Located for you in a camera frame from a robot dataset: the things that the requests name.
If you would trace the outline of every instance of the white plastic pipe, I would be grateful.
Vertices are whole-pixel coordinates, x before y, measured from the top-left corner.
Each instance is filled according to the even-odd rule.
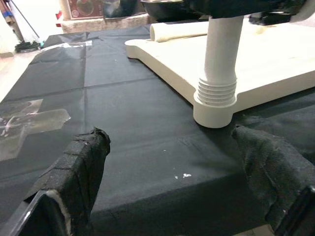
[[[236,103],[235,62],[241,37],[243,16],[209,17],[204,71],[194,94],[193,116],[206,127],[228,125]]]
[[[206,35],[208,22],[196,22],[185,24],[156,23],[150,26],[151,40],[161,43],[176,38],[196,37]]]

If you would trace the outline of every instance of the black bowl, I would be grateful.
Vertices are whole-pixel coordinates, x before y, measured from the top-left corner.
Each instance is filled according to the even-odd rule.
[[[138,0],[103,0],[104,18],[131,16]]]
[[[201,14],[190,10],[184,0],[141,0],[150,16],[158,22],[192,20]]]

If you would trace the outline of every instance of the worn black padding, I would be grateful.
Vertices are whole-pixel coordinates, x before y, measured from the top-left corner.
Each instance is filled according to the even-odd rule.
[[[31,201],[39,190],[56,190],[70,214],[71,233],[86,236],[109,152],[110,139],[101,129],[75,136],[63,156],[38,178],[25,200]]]
[[[315,166],[284,138],[244,126],[232,136],[242,151],[248,184],[276,231],[301,192],[315,184]]]

